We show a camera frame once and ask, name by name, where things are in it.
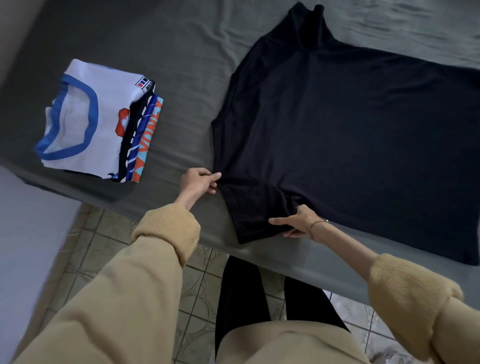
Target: hand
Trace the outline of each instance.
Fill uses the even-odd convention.
[[[212,174],[206,168],[190,168],[181,177],[180,194],[175,203],[183,205],[190,210],[205,192],[216,193],[216,181],[222,176],[220,172]]]
[[[283,236],[290,238],[301,238],[309,236],[310,226],[316,221],[320,220],[317,214],[307,205],[300,205],[297,207],[295,215],[287,218],[269,218],[268,222],[272,225],[290,225],[293,229],[283,233]]]

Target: person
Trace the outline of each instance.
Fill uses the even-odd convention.
[[[215,193],[219,173],[190,169],[173,204],[148,211],[117,253],[73,297],[16,363],[170,363],[182,267],[199,240],[189,212]],[[368,282],[370,303],[416,358],[480,363],[480,312],[462,303],[453,281],[378,255],[306,206],[270,223],[287,237],[310,236]],[[287,321],[270,321],[258,268],[230,257],[216,319],[217,363],[369,363],[322,290],[285,278]]]

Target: tiled floor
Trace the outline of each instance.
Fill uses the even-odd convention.
[[[48,308],[42,328],[102,267],[127,246],[136,224],[98,207],[83,207],[83,228],[76,248]],[[207,364],[214,349],[215,321],[223,267],[227,255],[198,245],[183,270],[183,287],[172,363]],[[286,319],[283,277],[261,269],[270,315]],[[400,345],[374,310],[326,292],[340,317],[371,358],[387,347]]]

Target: fleece cuff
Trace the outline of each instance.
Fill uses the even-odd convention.
[[[183,267],[198,244],[200,225],[182,205],[170,204],[147,211],[133,231],[130,243],[140,235],[154,235],[172,244]]]
[[[450,297],[463,300],[457,283],[389,254],[380,255],[371,267],[368,294],[398,342],[423,361],[430,357],[438,314]]]

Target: black pants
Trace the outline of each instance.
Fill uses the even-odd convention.
[[[323,290],[285,277],[288,320],[316,321],[344,328]],[[215,326],[215,356],[223,337],[241,326],[271,321],[260,271],[255,264],[230,256],[223,271]]]

